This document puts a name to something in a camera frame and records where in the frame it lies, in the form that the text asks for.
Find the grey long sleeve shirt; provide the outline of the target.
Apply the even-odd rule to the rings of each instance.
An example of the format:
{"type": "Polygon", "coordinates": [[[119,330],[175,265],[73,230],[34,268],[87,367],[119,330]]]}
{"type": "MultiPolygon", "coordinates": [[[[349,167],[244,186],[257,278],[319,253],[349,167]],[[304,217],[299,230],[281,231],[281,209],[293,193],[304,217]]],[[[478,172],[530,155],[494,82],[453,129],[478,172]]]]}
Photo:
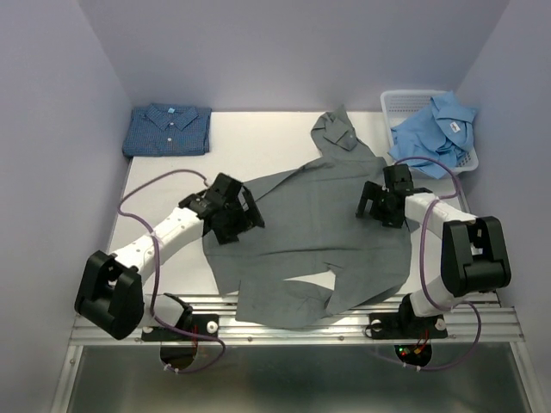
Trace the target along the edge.
{"type": "Polygon", "coordinates": [[[409,277],[408,228],[356,216],[364,184],[383,181],[384,158],[357,137],[345,108],[322,114],[311,137],[319,158],[249,182],[264,228],[236,243],[202,240],[219,291],[238,294],[238,321],[299,329],[386,299],[409,277]]]}

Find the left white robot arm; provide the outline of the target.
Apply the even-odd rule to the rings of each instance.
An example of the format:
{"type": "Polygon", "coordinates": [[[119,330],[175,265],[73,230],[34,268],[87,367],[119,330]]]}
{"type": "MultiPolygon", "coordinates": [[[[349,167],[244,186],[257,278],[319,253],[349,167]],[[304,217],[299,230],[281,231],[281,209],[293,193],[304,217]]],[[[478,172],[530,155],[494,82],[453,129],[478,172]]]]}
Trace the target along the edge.
{"type": "Polygon", "coordinates": [[[225,245],[241,233],[265,223],[252,192],[240,181],[220,173],[214,183],[179,201],[156,226],[111,253],[93,253],[84,265],[74,308],[116,340],[134,332],[145,315],[155,317],[156,294],[147,298],[143,286],[160,278],[163,263],[188,244],[213,233],[225,245]]]}

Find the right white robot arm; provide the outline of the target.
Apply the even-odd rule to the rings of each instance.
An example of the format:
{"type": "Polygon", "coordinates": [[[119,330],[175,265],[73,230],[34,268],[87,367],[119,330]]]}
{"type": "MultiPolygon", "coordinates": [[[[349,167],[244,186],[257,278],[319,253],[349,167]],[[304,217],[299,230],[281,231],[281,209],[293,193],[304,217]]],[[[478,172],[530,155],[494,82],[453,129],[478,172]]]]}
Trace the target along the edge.
{"type": "Polygon", "coordinates": [[[428,188],[415,187],[405,164],[384,168],[384,182],[366,182],[356,216],[369,216],[388,228],[410,220],[421,233],[441,241],[440,273],[422,280],[420,290],[407,294],[394,312],[372,313],[366,336],[375,340],[445,338],[444,313],[470,293],[487,293],[511,282],[511,267],[500,221],[477,217],[446,202],[428,188]]]}

